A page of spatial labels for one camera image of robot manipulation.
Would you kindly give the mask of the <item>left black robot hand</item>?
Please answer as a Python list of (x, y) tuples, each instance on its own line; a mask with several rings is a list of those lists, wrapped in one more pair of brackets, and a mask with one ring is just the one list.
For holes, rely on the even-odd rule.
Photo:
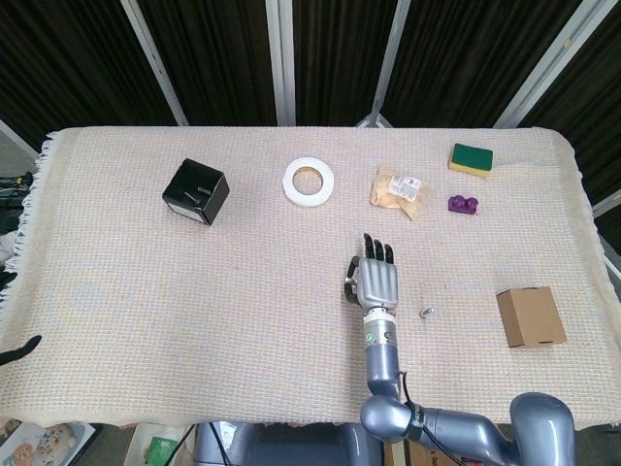
[(42, 341), (41, 335), (30, 338), (22, 347), (2, 351), (0, 353), (0, 365), (4, 366), (12, 362), (16, 362), (30, 354)]

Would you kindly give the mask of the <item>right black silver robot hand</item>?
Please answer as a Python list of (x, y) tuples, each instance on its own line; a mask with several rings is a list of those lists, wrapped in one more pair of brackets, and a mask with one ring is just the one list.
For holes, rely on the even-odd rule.
[(398, 305), (398, 272), (394, 251), (387, 243), (363, 234), (363, 256), (355, 255), (347, 267), (343, 292), (346, 301), (365, 313), (383, 309), (392, 314)]

